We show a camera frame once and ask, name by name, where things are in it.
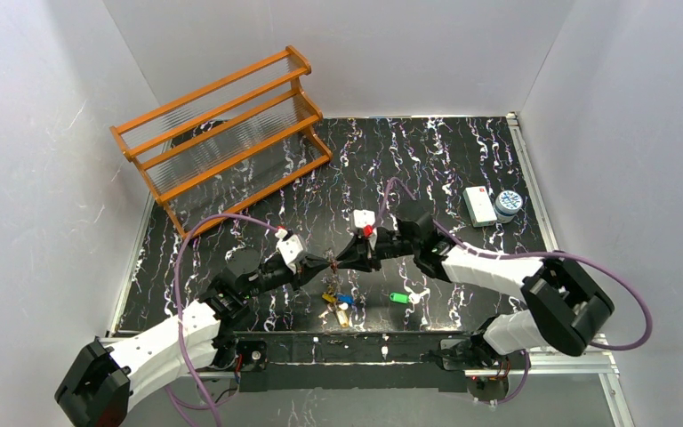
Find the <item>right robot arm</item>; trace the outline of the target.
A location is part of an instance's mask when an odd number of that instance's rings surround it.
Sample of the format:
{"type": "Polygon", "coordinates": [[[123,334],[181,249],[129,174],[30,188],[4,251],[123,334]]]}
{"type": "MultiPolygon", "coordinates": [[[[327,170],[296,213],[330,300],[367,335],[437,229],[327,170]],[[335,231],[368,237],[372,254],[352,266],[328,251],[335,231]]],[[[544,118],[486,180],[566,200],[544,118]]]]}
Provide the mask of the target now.
{"type": "Polygon", "coordinates": [[[580,356],[614,313],[612,300],[579,262],[552,252],[488,254],[455,239],[417,201],[401,204],[394,230],[378,227],[374,212],[350,216],[351,241],[336,256],[339,269],[370,272],[382,261],[412,256],[427,277],[477,285],[519,299],[525,309],[486,320],[469,338],[441,355],[486,366],[515,351],[550,346],[580,356]]]}

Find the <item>yellow key tag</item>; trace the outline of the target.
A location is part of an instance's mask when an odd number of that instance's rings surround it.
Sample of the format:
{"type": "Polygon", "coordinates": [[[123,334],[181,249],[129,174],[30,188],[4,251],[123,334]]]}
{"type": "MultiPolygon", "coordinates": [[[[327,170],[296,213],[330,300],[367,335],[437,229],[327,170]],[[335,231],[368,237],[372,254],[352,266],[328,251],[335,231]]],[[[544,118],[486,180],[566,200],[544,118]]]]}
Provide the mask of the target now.
{"type": "Polygon", "coordinates": [[[349,304],[342,299],[342,296],[340,294],[324,293],[322,294],[322,298],[325,302],[325,310],[319,317],[325,318],[329,315],[333,315],[341,328],[349,327],[350,320],[347,313],[349,304]]]}

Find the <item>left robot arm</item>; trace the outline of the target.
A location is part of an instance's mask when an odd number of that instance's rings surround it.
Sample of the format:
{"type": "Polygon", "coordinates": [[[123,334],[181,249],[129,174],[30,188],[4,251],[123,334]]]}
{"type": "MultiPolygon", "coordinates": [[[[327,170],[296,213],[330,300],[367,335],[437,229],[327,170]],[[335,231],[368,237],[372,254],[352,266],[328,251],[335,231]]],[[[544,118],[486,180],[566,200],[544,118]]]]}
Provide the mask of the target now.
{"type": "Polygon", "coordinates": [[[287,266],[281,254],[263,260],[254,250],[240,251],[181,314],[109,346],[86,344],[54,399],[75,426],[118,426],[152,392],[236,359],[233,329],[249,313],[250,299],[285,285],[298,289],[332,266],[314,254],[287,266]]]}

